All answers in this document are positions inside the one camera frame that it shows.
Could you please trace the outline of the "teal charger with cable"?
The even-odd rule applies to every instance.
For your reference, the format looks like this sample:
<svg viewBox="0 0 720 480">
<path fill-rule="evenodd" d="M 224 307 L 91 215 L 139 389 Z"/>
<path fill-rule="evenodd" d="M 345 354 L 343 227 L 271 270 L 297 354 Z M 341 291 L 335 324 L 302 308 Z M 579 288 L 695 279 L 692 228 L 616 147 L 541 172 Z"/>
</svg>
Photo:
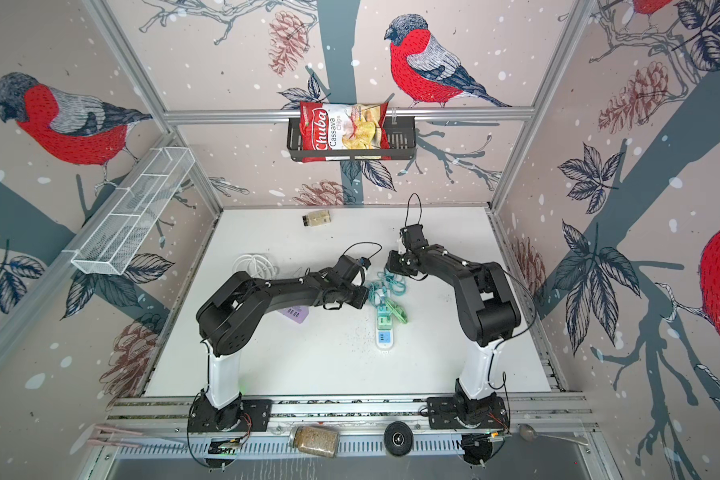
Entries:
<svg viewBox="0 0 720 480">
<path fill-rule="evenodd" d="M 369 301 L 379 307 L 391 296 L 402 296 L 407 291 L 405 278 L 388 270 L 377 273 L 377 279 L 368 284 Z"/>
</svg>

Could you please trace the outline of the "purple power strip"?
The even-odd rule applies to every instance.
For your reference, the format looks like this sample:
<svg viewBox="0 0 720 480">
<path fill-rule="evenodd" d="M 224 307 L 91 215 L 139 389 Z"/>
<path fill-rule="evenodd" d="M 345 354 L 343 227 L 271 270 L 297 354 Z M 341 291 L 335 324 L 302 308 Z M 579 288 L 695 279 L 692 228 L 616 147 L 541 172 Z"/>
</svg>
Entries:
<svg viewBox="0 0 720 480">
<path fill-rule="evenodd" d="M 293 306 L 280 310 L 280 313 L 290 320 L 302 324 L 309 315 L 309 308 L 305 306 Z"/>
</svg>

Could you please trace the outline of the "white blue small device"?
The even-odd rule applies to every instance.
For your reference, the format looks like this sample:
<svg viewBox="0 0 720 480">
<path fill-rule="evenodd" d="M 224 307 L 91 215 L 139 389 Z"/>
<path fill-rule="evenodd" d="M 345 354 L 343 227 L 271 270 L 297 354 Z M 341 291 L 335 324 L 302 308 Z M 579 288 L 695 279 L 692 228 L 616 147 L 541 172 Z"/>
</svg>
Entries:
<svg viewBox="0 0 720 480">
<path fill-rule="evenodd" d="M 381 350 L 389 350 L 394 345 L 393 315 L 385 302 L 376 307 L 376 345 Z"/>
</svg>

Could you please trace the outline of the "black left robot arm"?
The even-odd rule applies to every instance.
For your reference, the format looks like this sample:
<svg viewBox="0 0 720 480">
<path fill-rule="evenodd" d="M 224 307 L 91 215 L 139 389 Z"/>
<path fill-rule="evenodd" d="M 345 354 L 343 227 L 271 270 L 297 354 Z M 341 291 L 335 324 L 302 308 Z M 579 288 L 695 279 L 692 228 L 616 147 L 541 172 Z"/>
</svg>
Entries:
<svg viewBox="0 0 720 480">
<path fill-rule="evenodd" d="M 364 282 L 370 266 L 367 257 L 344 254 L 334 266 L 297 278 L 268 280 L 234 273 L 195 316 L 208 351 L 207 386 L 192 403 L 187 431 L 230 431 L 240 422 L 250 427 L 239 382 L 241 351 L 262 318 L 292 307 L 361 309 L 369 297 Z"/>
</svg>

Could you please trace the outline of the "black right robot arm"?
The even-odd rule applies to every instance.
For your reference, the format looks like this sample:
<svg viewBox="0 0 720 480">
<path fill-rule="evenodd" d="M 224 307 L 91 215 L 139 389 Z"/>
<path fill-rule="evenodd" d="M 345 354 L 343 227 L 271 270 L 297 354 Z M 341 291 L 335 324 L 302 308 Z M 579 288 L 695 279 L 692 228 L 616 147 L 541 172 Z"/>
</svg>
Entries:
<svg viewBox="0 0 720 480">
<path fill-rule="evenodd" d="M 502 388 L 491 380 L 499 346 L 513 338 L 522 320 L 508 274 L 496 262 L 469 261 L 429 243 L 419 223 L 401 228 L 386 269 L 417 281 L 437 278 L 453 289 L 456 318 L 472 343 L 455 380 L 455 418 L 467 428 L 491 422 L 507 431 L 510 413 L 499 394 Z"/>
</svg>

